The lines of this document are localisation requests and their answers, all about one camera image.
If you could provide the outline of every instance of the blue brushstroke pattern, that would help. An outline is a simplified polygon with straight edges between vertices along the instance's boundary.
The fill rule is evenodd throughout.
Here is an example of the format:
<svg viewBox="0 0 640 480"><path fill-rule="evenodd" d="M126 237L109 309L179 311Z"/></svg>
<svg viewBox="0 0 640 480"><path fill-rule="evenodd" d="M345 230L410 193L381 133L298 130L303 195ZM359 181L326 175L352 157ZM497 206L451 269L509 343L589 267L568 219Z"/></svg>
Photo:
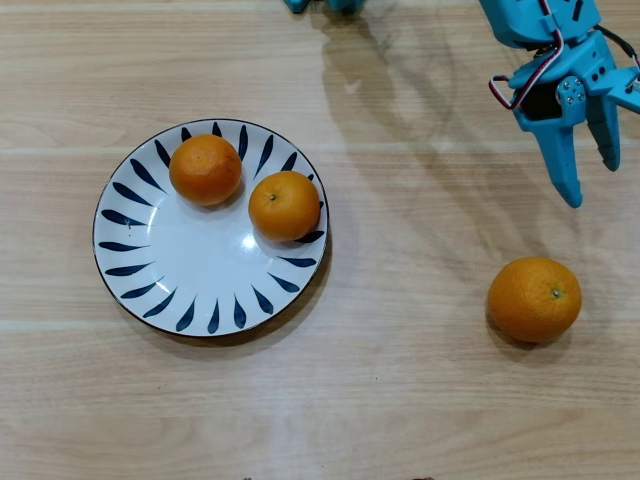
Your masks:
<svg viewBox="0 0 640 480"><path fill-rule="evenodd" d="M171 157L159 141L155 140L154 143L156 144L156 151L158 152L160 160L162 160L162 163L169 168L169 165L171 164Z"/></svg>
<svg viewBox="0 0 640 480"><path fill-rule="evenodd" d="M145 313L143 315L143 318L149 318L149 317L153 317L155 315L158 315L165 308L167 308L167 306L171 303L171 300L173 300L173 296L176 294L176 290L178 290L178 287L176 287L176 289L173 292L171 292L169 294L169 296L167 298L165 298L162 302L160 302L158 305L156 305L151 310L149 310L147 313Z"/></svg>
<svg viewBox="0 0 640 480"><path fill-rule="evenodd" d="M251 287L253 288L253 292L256 294L258 304L260 305L262 311L264 313L268 313L269 315L273 315L273 304L269 301L269 299L267 299L267 297L257 291L256 287L254 287L253 285Z"/></svg>
<svg viewBox="0 0 640 480"><path fill-rule="evenodd" d="M182 316L182 318L176 325L176 332L181 332L182 330L187 328L189 325L191 325L191 322L193 321L193 312L195 312L195 309L196 309L196 299L194 298L193 302L191 302L191 306L189 307L189 310L185 312L185 314Z"/></svg>
<svg viewBox="0 0 640 480"><path fill-rule="evenodd" d="M236 327L240 330L244 328L247 324L247 314L244 312L244 309L238 303L238 298L236 297L236 306L233 309L233 320L236 322Z"/></svg>
<svg viewBox="0 0 640 480"><path fill-rule="evenodd" d="M271 152L273 152L273 135L270 135L267 141L264 144L264 148L262 149L262 156L260 157L260 163L258 163L258 170L256 170L256 174L253 178L256 178L264 167L264 164L267 163L267 160L271 157Z"/></svg>
<svg viewBox="0 0 640 480"><path fill-rule="evenodd" d="M149 293L151 291L151 289L153 287L156 286L156 284L162 280L162 278L160 280L157 280L155 282L153 282L150 285L147 285L146 287L142 287L142 288L136 288L135 290L130 290L127 293L124 293L120 296L120 298L138 298L141 297L142 295L144 295L145 293Z"/></svg>
<svg viewBox="0 0 640 480"><path fill-rule="evenodd" d="M305 235L304 237L302 237L300 240L296 240L296 241L300 243L313 243L319 238L321 238L323 235L324 235L324 232L321 230L318 230L316 232L311 232Z"/></svg>
<svg viewBox="0 0 640 480"><path fill-rule="evenodd" d="M298 287L297 285L294 285L291 282L287 282L286 280L278 278L275 275L271 275L271 278L273 278L276 282L278 282L278 285L280 285L284 290L286 290L289 293L295 293L300 291L300 287Z"/></svg>
<svg viewBox="0 0 640 480"><path fill-rule="evenodd" d="M147 171L147 169L144 168L144 166L139 161L137 161L135 158L131 159L131 166L133 167L133 171L136 172L136 175L138 175L144 182L148 183L152 187L157 188L158 190L160 190L163 193L167 193L162 189L162 187L160 185L158 185L156 183L156 181L153 179L153 177Z"/></svg>
<svg viewBox="0 0 640 480"><path fill-rule="evenodd" d="M300 268L313 267L316 263L318 263L313 258L278 258L281 258L282 260L289 262L291 265L295 265L296 267Z"/></svg>
<svg viewBox="0 0 640 480"><path fill-rule="evenodd" d="M240 159L244 160L244 156L247 154L247 148L249 147L249 136L247 135L247 126L243 125L240 130L240 144L238 145L238 155Z"/></svg>
<svg viewBox="0 0 640 480"><path fill-rule="evenodd" d="M153 205L151 205L149 202L147 202L144 198L142 198L136 192L134 192L129 187L127 187L127 186L125 186L125 185L123 185L121 183L113 182L113 188L115 188L116 192L118 192L124 198L128 198L132 202L137 202L137 203L140 203L142 205L146 205L148 207L153 207Z"/></svg>
<svg viewBox="0 0 640 480"><path fill-rule="evenodd" d="M290 172L293 170L293 166L296 164L296 159L298 158L298 152L293 152L288 160L284 163L282 167L282 172Z"/></svg>
<svg viewBox="0 0 640 480"><path fill-rule="evenodd" d="M149 265L151 265L151 263L147 263L145 265L131 265L129 267L111 268L104 273L107 275L111 275L112 277L128 277L129 275L138 273L144 267L148 267Z"/></svg>
<svg viewBox="0 0 640 480"><path fill-rule="evenodd" d="M115 210L103 210L102 212L102 216L104 218L106 218L107 220L113 222L113 223L117 223L119 225L126 225L126 226L131 226L131 227L146 227L147 224L146 223L142 223L139 222L137 220L134 220L133 218L129 218L126 217L124 215L122 215L121 213L116 212Z"/></svg>
<svg viewBox="0 0 640 480"><path fill-rule="evenodd" d="M211 321L207 327L207 331L214 334L218 331L220 326L220 308L218 307L218 301L216 300L216 308L213 309L213 315L211 315Z"/></svg>
<svg viewBox="0 0 640 480"><path fill-rule="evenodd" d="M141 247L135 247L133 245L124 245L123 243L117 242L100 242L98 244L101 248L106 250L111 250L112 252L130 252L131 250L137 250L139 248L145 248L149 245L143 245Z"/></svg>

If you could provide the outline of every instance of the orange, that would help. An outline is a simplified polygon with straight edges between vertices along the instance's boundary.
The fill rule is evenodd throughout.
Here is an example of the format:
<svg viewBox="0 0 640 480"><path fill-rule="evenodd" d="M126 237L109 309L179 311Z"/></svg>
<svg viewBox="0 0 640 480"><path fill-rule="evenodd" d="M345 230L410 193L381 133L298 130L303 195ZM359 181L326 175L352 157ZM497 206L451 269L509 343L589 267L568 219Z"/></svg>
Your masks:
<svg viewBox="0 0 640 480"><path fill-rule="evenodd" d="M215 135L185 141L171 157L169 178L173 188L197 205L227 200L242 180L242 160L233 146Z"/></svg>
<svg viewBox="0 0 640 480"><path fill-rule="evenodd" d="M523 258L507 265L489 290L489 314L506 334L547 343L573 325L582 308L575 275L548 258Z"/></svg>
<svg viewBox="0 0 640 480"><path fill-rule="evenodd" d="M298 240L318 223L318 190L300 173L276 173L262 180L251 194L249 216L254 227L271 241Z"/></svg>

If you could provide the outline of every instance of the ceramic plate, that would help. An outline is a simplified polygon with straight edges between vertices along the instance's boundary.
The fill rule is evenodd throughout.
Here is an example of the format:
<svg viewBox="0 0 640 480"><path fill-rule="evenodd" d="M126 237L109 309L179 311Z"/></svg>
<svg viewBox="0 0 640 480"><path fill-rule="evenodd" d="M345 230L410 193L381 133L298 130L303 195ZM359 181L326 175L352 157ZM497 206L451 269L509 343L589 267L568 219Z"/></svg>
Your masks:
<svg viewBox="0 0 640 480"><path fill-rule="evenodd" d="M169 181L171 155L195 135L227 139L243 159L243 185L225 205L197 207ZM248 203L266 176L293 170L318 189L316 230L291 244L263 239ZM138 147L102 192L93 225L96 264L114 298L139 320L166 332L218 336L273 318L309 285L327 246L329 212L322 182L289 141L237 120L200 120Z"/></svg>

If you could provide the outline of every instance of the wire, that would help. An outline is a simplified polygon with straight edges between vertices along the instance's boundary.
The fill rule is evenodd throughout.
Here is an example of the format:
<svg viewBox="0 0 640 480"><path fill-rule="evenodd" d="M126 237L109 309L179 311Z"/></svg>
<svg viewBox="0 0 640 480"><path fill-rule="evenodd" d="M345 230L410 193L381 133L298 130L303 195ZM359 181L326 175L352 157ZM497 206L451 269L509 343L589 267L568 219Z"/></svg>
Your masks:
<svg viewBox="0 0 640 480"><path fill-rule="evenodd" d="M633 46L629 42L627 42L624 38L620 37L619 35L616 35L611 30L608 30L600 25L596 25L595 27L593 27L593 29L598 30L599 32L602 32L604 36L607 37L609 40L617 43L620 46L620 48L622 48L624 53L626 53L633 59L633 61L636 64L636 67L638 67L638 71L640 71L640 60L638 60L638 54L636 53Z"/></svg>
<svg viewBox="0 0 640 480"><path fill-rule="evenodd" d="M539 1L545 16L551 15L551 8L549 7L549 3L547 2L547 0ZM562 33L560 32L559 28L555 32L553 32L553 38L556 42L555 53L547 58L538 67L534 74L531 75L524 88L520 90L520 92L516 96L513 103L510 103L509 100L507 100L507 98L496 86L496 82L508 82L509 77L507 77L506 75L494 75L491 78L491 80L489 81L489 89L491 89L491 93L493 93L493 96L496 97L496 99L502 104L504 108L506 108L507 110L515 110L516 108L518 108L522 104L523 100L527 97L527 95L529 95L529 92L531 92L531 89L534 87L534 85L538 82L538 80L540 80L542 75L544 75L549 67L551 67L551 65L560 57L560 55L562 55L562 52L564 50L564 38L562 37Z"/></svg>

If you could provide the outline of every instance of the wooden table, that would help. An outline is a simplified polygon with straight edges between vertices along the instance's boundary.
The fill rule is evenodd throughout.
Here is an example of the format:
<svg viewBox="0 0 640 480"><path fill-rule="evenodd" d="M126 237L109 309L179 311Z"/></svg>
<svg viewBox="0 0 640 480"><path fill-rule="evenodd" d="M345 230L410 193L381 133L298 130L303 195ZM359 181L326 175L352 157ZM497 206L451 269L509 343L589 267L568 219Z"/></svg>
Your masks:
<svg viewBox="0 0 640 480"><path fill-rule="evenodd" d="M640 44L637 0L600 6ZM487 90L528 56L477 0L371 0L351 21L278 0L2 0L0 40L3 480L639 478L640 119L621 115L615 175L580 129L568 208ZM296 142L333 228L295 308L214 342L129 317L91 247L122 158L205 117ZM584 289L546 348L485 321L492 278L527 255Z"/></svg>

